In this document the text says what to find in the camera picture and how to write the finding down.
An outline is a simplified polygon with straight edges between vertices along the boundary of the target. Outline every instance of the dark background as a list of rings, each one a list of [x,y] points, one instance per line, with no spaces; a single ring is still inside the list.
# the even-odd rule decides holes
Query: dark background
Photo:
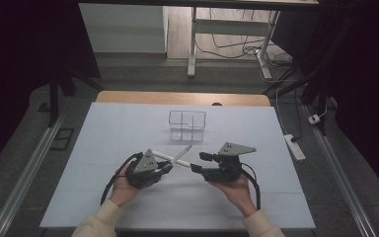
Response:
[[[0,151],[29,107],[31,91],[54,76],[68,79],[68,69],[99,77],[78,4],[0,1]]]

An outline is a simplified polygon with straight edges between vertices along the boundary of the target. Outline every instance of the beige sleeve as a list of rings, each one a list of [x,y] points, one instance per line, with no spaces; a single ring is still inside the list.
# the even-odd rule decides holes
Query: beige sleeve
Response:
[[[115,237],[115,224],[121,218],[122,210],[109,199],[100,209],[89,215],[73,232],[74,237]]]
[[[266,218],[263,211],[258,210],[243,220],[250,237],[283,237],[284,234],[277,226]]]

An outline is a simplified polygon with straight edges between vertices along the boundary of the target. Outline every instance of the human hand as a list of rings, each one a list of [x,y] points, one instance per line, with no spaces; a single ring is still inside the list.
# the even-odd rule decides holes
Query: human hand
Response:
[[[210,185],[221,190],[224,195],[234,204],[246,217],[257,212],[249,192],[249,182],[246,176],[241,175],[232,183],[209,182]]]
[[[140,192],[140,190],[128,183],[128,180],[125,177],[125,171],[127,168],[128,165],[125,165],[121,172],[119,172],[119,177],[117,177],[113,183],[113,192],[109,198],[109,200],[115,203],[118,207],[122,207],[124,204],[133,200]]]

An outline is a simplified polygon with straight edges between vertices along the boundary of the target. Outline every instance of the metal leg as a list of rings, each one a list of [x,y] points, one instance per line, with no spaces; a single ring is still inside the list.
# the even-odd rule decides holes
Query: metal leg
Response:
[[[269,69],[266,65],[265,53],[266,53],[266,48],[269,44],[270,36],[272,36],[273,28],[275,27],[275,22],[276,22],[276,18],[278,17],[278,14],[279,14],[279,12],[272,12],[271,13],[270,22],[268,25],[267,33],[266,33],[265,38],[264,38],[263,46],[261,47],[261,50],[259,52],[257,52],[258,62],[260,63],[261,71],[262,71],[265,79],[272,79],[272,77],[269,73]]]
[[[192,20],[190,30],[190,47],[189,47],[189,71],[188,77],[195,76],[195,29],[196,29],[196,8],[192,8]]]

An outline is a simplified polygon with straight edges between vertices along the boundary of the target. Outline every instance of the clear plastic container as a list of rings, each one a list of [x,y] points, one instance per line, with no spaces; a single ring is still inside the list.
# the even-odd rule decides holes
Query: clear plastic container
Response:
[[[205,116],[205,112],[170,111],[171,139],[202,141],[204,139]]]

